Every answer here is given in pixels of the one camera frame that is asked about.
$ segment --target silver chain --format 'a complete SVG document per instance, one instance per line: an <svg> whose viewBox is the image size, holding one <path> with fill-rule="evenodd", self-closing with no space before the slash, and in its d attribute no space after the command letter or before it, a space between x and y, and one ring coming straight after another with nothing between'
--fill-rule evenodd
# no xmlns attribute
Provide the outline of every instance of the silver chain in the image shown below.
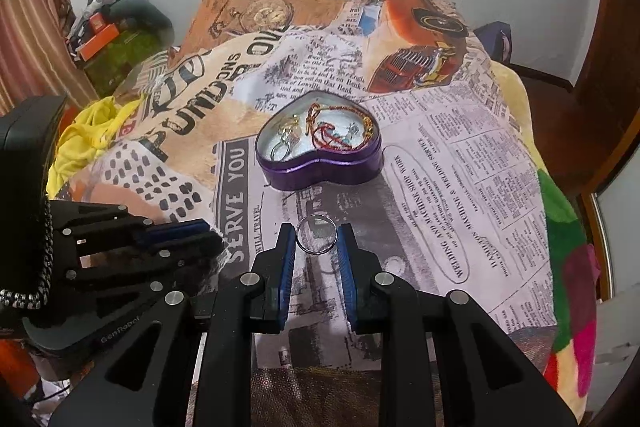
<svg viewBox="0 0 640 427"><path fill-rule="evenodd" d="M39 310L47 304L51 289L51 272L53 270L53 223L51 220L51 207L49 198L44 196L44 255L42 257L42 271L38 278L36 293L18 293L9 290L0 290L0 302L5 306L14 308L27 308Z"/></svg>

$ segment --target silver ring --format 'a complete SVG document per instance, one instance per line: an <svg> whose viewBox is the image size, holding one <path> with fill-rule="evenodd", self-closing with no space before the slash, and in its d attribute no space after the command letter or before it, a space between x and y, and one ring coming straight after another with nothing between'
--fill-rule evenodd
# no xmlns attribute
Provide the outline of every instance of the silver ring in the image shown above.
<svg viewBox="0 0 640 427"><path fill-rule="evenodd" d="M284 153L284 156L282 158L280 158L279 160L276 160L274 158L274 156L276 155L276 151L280 150L280 147L282 147L283 145L287 146L287 150ZM276 143L276 145L273 146L273 149L271 149L271 161L278 161L281 162L284 160L284 158L286 158L287 156L289 156L289 153L291 152L291 144L289 143L289 141L283 141L280 140L278 143Z"/></svg>
<svg viewBox="0 0 640 427"><path fill-rule="evenodd" d="M312 217L315 219L319 219L320 221L329 223L329 225L333 225L335 230L334 240L327 247L322 248L322 250L320 251L309 250L307 247L303 247L302 243L300 243L300 241L298 240L298 232L300 231L300 227L303 225L303 223L306 223ZM320 255L321 253L327 253L329 250L331 250L334 247L337 241L338 241L338 227L335 226L335 223L329 217L323 216L322 214L311 214L310 216L303 217L296 227L296 244L300 248L302 248L302 250L304 250L306 253L310 253L311 255Z"/></svg>

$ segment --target brown floor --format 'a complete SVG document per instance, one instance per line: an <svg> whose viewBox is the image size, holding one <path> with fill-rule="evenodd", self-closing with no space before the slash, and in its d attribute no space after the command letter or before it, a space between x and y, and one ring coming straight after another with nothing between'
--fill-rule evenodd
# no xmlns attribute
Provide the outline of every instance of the brown floor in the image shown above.
<svg viewBox="0 0 640 427"><path fill-rule="evenodd" d="M551 177L573 199L612 152L620 133L593 118L562 87L532 78L522 81L529 96L536 146Z"/></svg>

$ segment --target bed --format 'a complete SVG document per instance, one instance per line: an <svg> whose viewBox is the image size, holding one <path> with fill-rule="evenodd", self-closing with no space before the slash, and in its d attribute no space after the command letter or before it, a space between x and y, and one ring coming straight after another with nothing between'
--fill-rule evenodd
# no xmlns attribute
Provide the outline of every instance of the bed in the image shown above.
<svg viewBox="0 0 640 427"><path fill-rule="evenodd" d="M383 171L354 187L274 190L255 135L315 89L376 117ZM384 269L423 291L469 292L581 418L593 252L535 147L520 79L453 4L202 0L180 49L146 61L116 96L142 101L58 197L125 203L156 222L206 219L227 248L202 291L247 271L282 222L351 223ZM314 227L306 240L329 233ZM381 354L379 338L348 328L336 255L298 250L287 328L255 339L252 422L376 425Z"/></svg>

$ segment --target striped curtain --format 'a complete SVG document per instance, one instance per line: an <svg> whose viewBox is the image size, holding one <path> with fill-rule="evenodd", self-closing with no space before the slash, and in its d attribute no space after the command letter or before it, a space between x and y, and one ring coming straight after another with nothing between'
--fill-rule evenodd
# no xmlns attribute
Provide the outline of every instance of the striped curtain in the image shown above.
<svg viewBox="0 0 640 427"><path fill-rule="evenodd" d="M69 0L0 0L0 114L38 94L66 94L78 108L97 100L66 51L73 20Z"/></svg>

